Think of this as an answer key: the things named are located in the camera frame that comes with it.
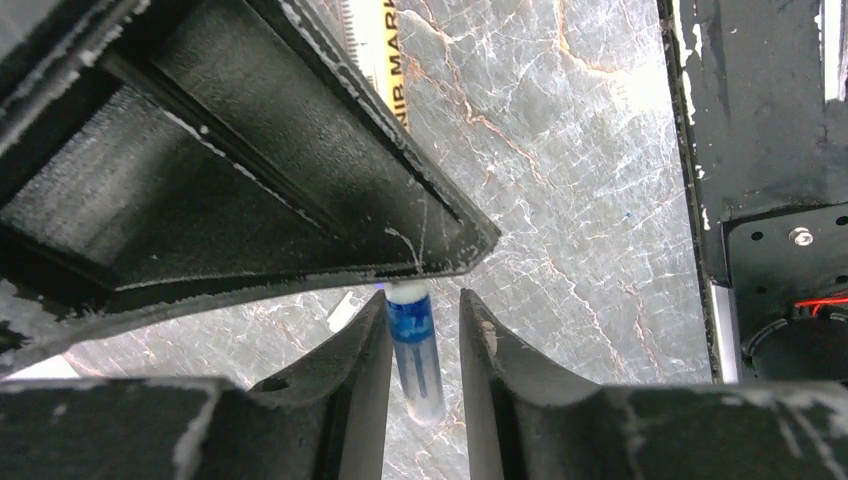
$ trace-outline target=clear plastic tube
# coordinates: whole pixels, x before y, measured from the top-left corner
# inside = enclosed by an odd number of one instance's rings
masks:
[[[386,285],[386,300],[406,410],[419,424],[439,423],[445,399],[428,282]]]

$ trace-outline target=screw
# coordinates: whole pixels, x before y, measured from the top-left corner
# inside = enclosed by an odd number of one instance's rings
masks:
[[[813,243],[813,234],[804,227],[798,227],[789,232],[789,239],[799,247],[806,247]]]

